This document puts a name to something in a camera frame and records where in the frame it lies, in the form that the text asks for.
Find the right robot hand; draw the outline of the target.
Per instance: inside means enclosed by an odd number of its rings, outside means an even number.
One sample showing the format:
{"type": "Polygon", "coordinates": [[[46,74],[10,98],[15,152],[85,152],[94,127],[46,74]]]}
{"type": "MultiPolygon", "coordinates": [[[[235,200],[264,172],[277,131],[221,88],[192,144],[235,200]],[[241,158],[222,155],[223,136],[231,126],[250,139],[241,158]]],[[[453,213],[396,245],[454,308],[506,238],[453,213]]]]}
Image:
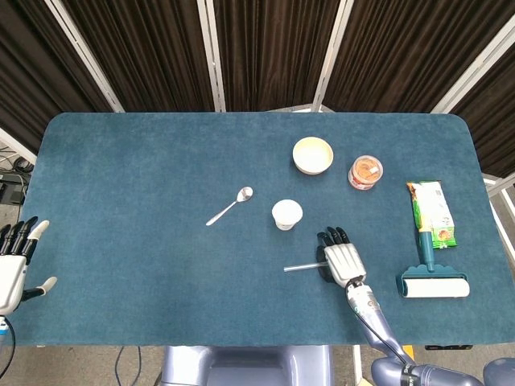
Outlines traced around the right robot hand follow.
{"type": "Polygon", "coordinates": [[[363,281],[366,271],[354,244],[341,227],[318,232],[315,258],[319,275],[328,283],[345,288],[349,282],[363,281]]]}

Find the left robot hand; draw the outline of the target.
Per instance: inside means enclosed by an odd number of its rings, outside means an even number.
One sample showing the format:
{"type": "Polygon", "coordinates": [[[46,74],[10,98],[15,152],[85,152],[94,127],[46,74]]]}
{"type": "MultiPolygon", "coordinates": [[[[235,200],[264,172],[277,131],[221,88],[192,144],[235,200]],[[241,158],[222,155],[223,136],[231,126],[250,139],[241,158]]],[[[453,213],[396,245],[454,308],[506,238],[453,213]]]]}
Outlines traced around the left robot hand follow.
{"type": "Polygon", "coordinates": [[[21,302],[45,296],[57,283],[49,277],[42,285],[25,289],[29,264],[37,244],[50,225],[37,216],[1,228],[1,318],[12,314],[21,302]]]}

